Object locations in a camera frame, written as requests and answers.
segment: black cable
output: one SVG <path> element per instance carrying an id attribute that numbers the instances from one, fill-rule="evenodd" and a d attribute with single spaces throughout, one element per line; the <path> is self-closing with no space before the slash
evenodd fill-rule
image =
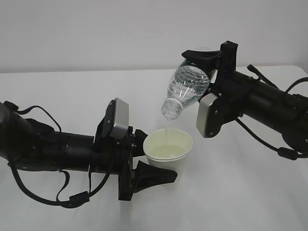
<path id="1" fill-rule="evenodd" d="M 256 69 L 253 65 L 248 65 L 247 69 L 252 73 L 255 73 L 258 76 L 258 80 L 261 79 L 266 84 L 279 89 L 275 84 L 273 84 L 268 78 L 266 78 L 258 69 Z"/>
<path id="2" fill-rule="evenodd" d="M 241 120 L 236 119 L 235 120 L 239 125 L 241 125 L 253 138 L 255 138 L 257 141 L 259 141 L 261 144 L 265 145 L 269 149 L 272 149 L 275 152 L 278 152 L 278 148 L 275 148 L 274 146 L 270 145 L 269 143 L 262 140 L 259 136 L 257 136 L 252 130 L 249 129 Z"/>
<path id="3" fill-rule="evenodd" d="M 17 114 L 19 114 L 19 115 L 25 115 L 25 114 L 27 114 L 27 113 L 29 113 L 32 109 L 34 109 L 34 108 L 39 108 L 39 109 L 41 109 L 43 112 L 45 112 L 46 113 L 46 115 L 48 115 L 48 117 L 50 118 L 50 119 L 52 119 L 52 121 L 57 125 L 57 127 L 59 128 L 59 135 L 61 135 L 61 132 L 62 132 L 62 129 L 61 129 L 61 126 L 58 124 L 58 122 L 44 109 L 44 108 L 42 108 L 41 106 L 37 106 L 37 105 L 34 105 L 34 106 L 31 106 L 31 107 L 29 107 L 29 108 L 27 108 L 27 109 L 25 109 L 25 110 L 23 110 L 23 111 L 16 111 L 16 113 Z"/>
<path id="4" fill-rule="evenodd" d="M 108 168 L 102 182 L 96 187 L 96 189 L 94 189 L 92 192 L 89 192 L 89 197 L 94 196 L 104 186 L 104 184 L 107 182 L 107 180 L 108 180 L 108 178 L 111 174 L 111 170 L 113 168 L 114 161 L 115 161 L 115 155 L 112 156 L 112 159 L 111 159 L 110 164 L 109 164 L 109 168 Z"/>

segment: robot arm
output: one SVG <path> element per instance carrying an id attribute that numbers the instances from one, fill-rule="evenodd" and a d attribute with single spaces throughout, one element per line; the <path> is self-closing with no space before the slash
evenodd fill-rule
<path id="1" fill-rule="evenodd" d="M 32 199 L 47 205 L 75 208 L 89 201 L 107 181 L 110 174 L 119 176 L 119 200 L 130 201 L 133 194 L 143 189 L 165 183 L 172 183 L 177 173 L 147 165 L 141 161 L 132 169 L 133 158 L 144 155 L 143 141 L 147 135 L 128 125 L 128 104 L 116 98 L 112 100 L 104 119 L 97 127 L 96 135 L 86 136 L 62 132 L 34 119 L 24 119 L 33 108 L 18 111 L 10 102 L 0 103 L 0 156 L 8 160 L 19 188 Z M 88 192 L 78 193 L 68 201 L 50 201 L 30 192 L 22 183 L 18 171 L 60 171 L 66 170 L 105 173 L 99 186 Z"/>
<path id="2" fill-rule="evenodd" d="M 238 119 L 246 114 L 281 133 L 284 141 L 294 150 L 274 148 L 260 138 L 258 141 L 282 157 L 292 160 L 307 158 L 308 98 L 288 92 L 295 85 L 308 81 L 308 78 L 298 80 L 287 91 L 279 90 L 251 65 L 248 69 L 256 73 L 258 79 L 237 72 L 236 51 L 237 44 L 227 41 L 221 45 L 220 51 L 186 51 L 182 54 L 206 73 L 218 70 L 215 82 L 199 101 L 198 130 L 203 137 L 211 138 L 219 133 L 223 124 L 236 120 L 254 135 Z"/>

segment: cable connector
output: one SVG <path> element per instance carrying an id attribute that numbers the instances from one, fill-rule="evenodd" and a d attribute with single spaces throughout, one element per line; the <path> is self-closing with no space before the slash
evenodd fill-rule
<path id="1" fill-rule="evenodd" d="M 296 160 L 298 157 L 298 152 L 288 148 L 279 148 L 278 155 L 289 160 Z"/>

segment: water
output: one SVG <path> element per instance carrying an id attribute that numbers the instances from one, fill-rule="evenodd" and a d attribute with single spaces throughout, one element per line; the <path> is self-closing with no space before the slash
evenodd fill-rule
<path id="1" fill-rule="evenodd" d="M 170 80 L 163 116 L 176 119 L 184 108 L 197 102 L 207 90 L 214 72 L 208 74 L 192 65 L 180 66 Z"/>
<path id="2" fill-rule="evenodd" d="M 165 144 L 154 148 L 150 156 L 157 158 L 173 158 L 185 153 L 185 149 L 173 144 Z"/>
<path id="3" fill-rule="evenodd" d="M 174 144 L 169 144 L 169 138 L 170 138 L 169 126 L 170 126 L 170 120 L 167 120 L 165 129 L 165 144 L 154 148 L 151 151 L 150 156 L 158 158 L 173 158 L 185 153 L 184 148 Z"/>

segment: bottle neck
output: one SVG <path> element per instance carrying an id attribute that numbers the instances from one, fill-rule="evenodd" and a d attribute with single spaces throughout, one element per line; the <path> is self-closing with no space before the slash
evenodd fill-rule
<path id="1" fill-rule="evenodd" d="M 183 109 L 183 105 L 179 100 L 167 98 L 162 107 L 162 114 L 166 119 L 172 120 L 178 118 Z"/>

